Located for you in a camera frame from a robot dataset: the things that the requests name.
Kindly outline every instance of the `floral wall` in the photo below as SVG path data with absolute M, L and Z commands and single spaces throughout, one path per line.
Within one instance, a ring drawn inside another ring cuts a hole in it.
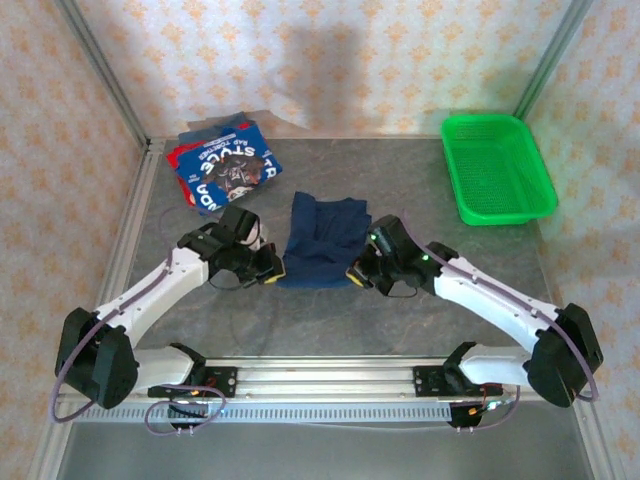
M 570 0 L 79 0 L 150 136 L 437 134 L 512 112 Z
M 94 302 L 140 159 L 49 0 L 0 2 L 0 478 L 23 479 L 66 314 Z
M 603 425 L 640 472 L 640 7 L 593 3 L 528 121 L 560 198 L 540 222 L 556 298 L 590 313 Z

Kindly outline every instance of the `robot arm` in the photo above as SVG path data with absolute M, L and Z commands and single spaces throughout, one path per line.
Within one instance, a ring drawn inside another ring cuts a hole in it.
M 167 262 L 129 291 L 95 312 L 74 310 L 62 332 L 58 382 L 64 378 L 104 408 L 152 386 L 202 385 L 205 359 L 191 349 L 135 347 L 180 298 L 220 270 L 234 272 L 244 286 L 283 276 L 273 244 L 256 244 L 259 230 L 255 214 L 228 206 L 218 223 L 184 235 Z M 444 377 L 461 395 L 485 383 L 530 385 L 549 402 L 567 407 L 589 381 L 586 372 L 602 364 L 589 316 L 577 305 L 560 309 L 523 295 L 442 244 L 420 248 L 395 216 L 372 224 L 369 239 L 347 271 L 354 283 L 387 295 L 395 282 L 404 281 L 464 306 L 520 345 L 460 345 L 445 362 Z
M 184 235 L 168 261 L 127 292 L 94 312 L 77 308 L 67 316 L 56 375 L 70 359 L 66 383 L 104 408 L 118 405 L 132 391 L 156 385 L 197 385 L 204 358 L 191 349 L 178 344 L 154 350 L 135 347 L 169 308 L 220 270 L 235 273 L 245 286 L 284 275 L 274 245 L 260 245 L 259 237 L 258 217 L 234 206 L 226 208 L 218 223 Z M 104 325 L 79 349 L 100 322 Z
M 444 373 L 461 392 L 485 383 L 530 385 L 549 402 L 568 407 L 589 381 L 585 370 L 593 374 L 602 364 L 582 308 L 569 304 L 560 309 L 524 295 L 440 243 L 420 248 L 398 217 L 388 215 L 371 225 L 368 245 L 347 276 L 383 295 L 404 281 L 471 310 L 520 344 L 460 345 L 445 362 Z

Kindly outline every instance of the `green plastic tray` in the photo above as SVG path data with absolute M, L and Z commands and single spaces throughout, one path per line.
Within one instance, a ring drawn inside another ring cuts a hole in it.
M 522 224 L 558 205 L 531 132 L 517 118 L 455 115 L 442 124 L 442 141 L 466 224 Z

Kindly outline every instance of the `purple cable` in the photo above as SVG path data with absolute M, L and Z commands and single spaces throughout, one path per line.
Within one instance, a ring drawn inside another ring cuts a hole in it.
M 65 423 L 65 422 L 69 422 L 71 420 L 74 420 L 74 419 L 78 418 L 80 415 L 82 415 L 84 412 L 86 412 L 89 408 L 91 408 L 91 406 L 95 403 L 94 401 L 89 401 L 85 405 L 80 407 L 80 409 L 77 410 L 76 412 L 74 412 L 74 413 L 72 413 L 72 414 L 70 414 L 70 415 L 68 415 L 66 417 L 63 417 L 63 418 L 60 418 L 60 417 L 58 417 L 56 415 L 56 402 L 58 400 L 58 397 L 60 396 L 60 388 L 62 387 L 62 384 L 64 383 L 65 379 L 67 378 L 67 374 L 69 373 L 69 370 L 71 369 L 71 366 L 73 365 L 73 362 L 76 361 L 76 358 L 78 358 L 78 355 L 80 355 L 80 352 L 82 352 L 82 349 L 87 346 L 89 341 L 98 333 L 98 331 L 104 325 L 106 325 L 107 322 L 112 320 L 117 315 L 120 315 L 121 313 L 123 313 L 124 310 L 128 306 L 132 305 L 133 303 L 137 302 L 142 297 L 144 297 L 147 293 L 149 293 L 151 290 L 153 290 L 164 279 L 164 277 L 166 277 L 168 275 L 169 270 L 171 268 L 171 265 L 173 263 L 173 248 L 171 247 L 171 245 L 169 244 L 169 241 L 167 240 L 166 236 L 163 233 L 162 220 L 164 219 L 164 217 L 166 216 L 167 213 L 169 213 L 169 212 L 171 212 L 173 210 L 184 209 L 184 208 L 187 208 L 189 210 L 196 210 L 196 211 L 199 211 L 199 212 L 206 212 L 208 214 L 211 214 L 211 212 L 209 210 L 204 210 L 204 209 L 199 208 L 199 207 L 189 207 L 189 206 L 183 206 L 183 205 L 169 207 L 168 209 L 166 209 L 164 212 L 162 212 L 160 214 L 160 216 L 158 218 L 158 230 L 159 230 L 160 236 L 161 236 L 163 242 L 165 243 L 165 246 L 167 247 L 167 250 L 169 252 L 168 255 L 167 255 L 167 260 L 165 262 L 166 263 L 166 267 L 164 269 L 162 269 L 160 274 L 149 285 L 147 285 L 145 288 L 140 290 L 137 294 L 133 295 L 130 299 L 125 300 L 121 305 L 118 305 L 117 309 L 107 313 L 104 316 L 103 319 L 101 319 L 98 323 L 96 323 L 87 332 L 87 334 L 84 337 L 82 337 L 82 340 L 80 340 L 78 342 L 78 345 L 76 345 L 76 347 L 71 351 L 71 354 L 65 360 L 64 365 L 60 369 L 60 372 L 58 372 L 58 376 L 56 377 L 56 381 L 55 381 L 55 383 L 53 385 L 53 388 L 51 389 L 51 393 L 49 394 L 48 413 L 49 413 L 49 419 L 53 423 Z M 207 388 L 210 388 L 210 387 L 193 386 L 193 387 L 189 387 L 189 390 L 205 390 Z
M 509 405 L 509 410 L 507 410 L 507 413 L 505 413 L 504 416 L 501 417 L 500 420 L 498 420 L 495 423 L 491 423 L 489 425 L 482 425 L 480 427 L 475 427 L 473 430 L 470 430 L 470 431 L 476 432 L 478 430 L 489 430 L 491 428 L 495 428 L 499 425 L 502 425 L 504 422 L 506 422 L 511 417 L 513 417 L 513 415 L 516 413 L 516 409 L 518 408 L 519 403 L 520 403 L 520 385 L 516 385 L 516 398 L 513 400 L 513 402 L 511 402 L 511 405 Z
M 466 271 L 462 270 L 461 268 L 458 268 L 458 267 L 456 267 L 454 265 L 451 265 L 449 262 L 446 262 L 444 259 L 440 258 L 438 255 L 436 255 L 434 252 L 432 252 L 428 247 L 422 246 L 422 242 L 418 239 L 418 237 L 409 228 L 409 221 L 407 219 L 406 211 L 402 212 L 402 220 L 403 220 L 403 223 L 404 223 L 404 227 L 405 227 L 405 229 L 407 231 L 407 234 L 409 235 L 411 240 L 413 240 L 413 242 L 418 246 L 418 248 L 420 248 L 424 253 L 429 255 L 431 258 L 433 258 L 436 262 L 438 262 L 443 267 L 450 269 L 454 273 L 466 278 L 467 280 L 473 281 L 473 277 L 474 277 L 473 274 L 471 274 L 469 272 L 466 272 Z M 525 310 L 529 310 L 529 304 L 527 304 L 526 302 L 520 300 L 518 297 L 513 295 L 511 292 L 508 292 L 508 291 L 504 290 L 499 285 L 495 285 L 494 283 L 489 282 L 489 281 L 487 281 L 487 280 L 485 280 L 485 279 L 483 279 L 481 277 L 476 277 L 475 283 L 482 284 L 482 285 L 488 287 L 493 292 L 497 293 L 498 295 L 501 295 L 505 299 L 510 300 L 511 302 L 513 302 L 516 305 L 524 308 Z M 583 400 L 585 402 L 595 402 L 596 400 L 598 400 L 598 398 L 600 397 L 600 393 L 598 392 L 598 386 L 596 385 L 596 380 L 595 380 L 595 378 L 593 378 L 593 374 L 591 373 L 591 369 L 589 368 L 589 365 L 587 365 L 587 361 L 585 360 L 584 356 L 580 352 L 580 349 L 575 344 L 575 342 L 573 340 L 571 340 L 571 338 L 569 337 L 567 332 L 565 332 L 556 322 L 554 322 L 551 318 L 549 318 L 543 312 L 538 311 L 536 318 L 540 318 L 543 322 L 545 322 L 547 325 L 549 325 L 551 328 L 553 328 L 558 333 L 558 335 L 560 335 L 560 337 L 565 341 L 565 343 L 569 347 L 569 350 L 571 350 L 571 353 L 573 353 L 573 355 L 576 357 L 576 360 L 578 360 L 578 363 L 580 364 L 580 368 L 582 368 L 582 371 L 584 372 L 585 376 L 587 377 L 587 381 L 589 382 L 589 387 L 591 388 L 591 396 L 587 397 L 587 396 L 584 396 L 582 394 L 577 394 L 577 398 L 579 398 L 580 400 Z
M 224 407 L 227 405 L 227 398 L 224 396 L 224 393 L 222 393 L 217 388 L 213 388 L 213 387 L 192 387 L 192 386 L 188 386 L 188 385 L 170 385 L 170 384 L 165 384 L 165 385 L 160 385 L 160 386 L 163 387 L 163 388 L 172 388 L 174 390 L 189 390 L 189 391 L 191 391 L 191 390 L 200 390 L 200 391 L 205 391 L 205 392 L 211 392 L 211 393 L 215 393 L 216 395 L 218 395 L 220 397 L 220 400 L 222 400 L 222 402 L 220 403 L 220 406 L 218 407 L 218 410 L 216 410 L 216 412 L 213 415 L 209 416 L 204 422 L 199 423 L 198 426 L 189 427 L 189 431 L 190 431 L 191 435 L 193 435 L 196 430 L 199 430 L 200 428 L 204 427 L 205 425 L 210 424 L 216 418 L 218 418 L 220 416 L 220 414 L 222 413 L 222 411 L 224 410 Z M 144 414 L 144 424 L 147 427 L 147 430 L 149 430 L 150 433 L 152 433 L 153 435 L 155 435 L 157 437 L 170 437 L 172 435 L 180 435 L 180 433 L 181 433 L 181 429 L 172 430 L 172 431 L 169 431 L 169 432 L 159 432 L 158 430 L 154 430 L 153 428 L 151 428 L 151 424 L 149 423 L 149 417 L 151 416 L 151 411 L 154 408 L 159 407 L 161 405 L 173 405 L 174 407 L 182 407 L 182 408 L 184 408 L 185 406 L 199 406 L 199 405 L 202 405 L 202 404 L 201 403 L 196 403 L 196 402 L 180 403 L 180 402 L 174 402 L 172 400 L 161 400 L 161 401 L 156 402 L 153 405 L 151 405 L 147 409 L 147 412 Z

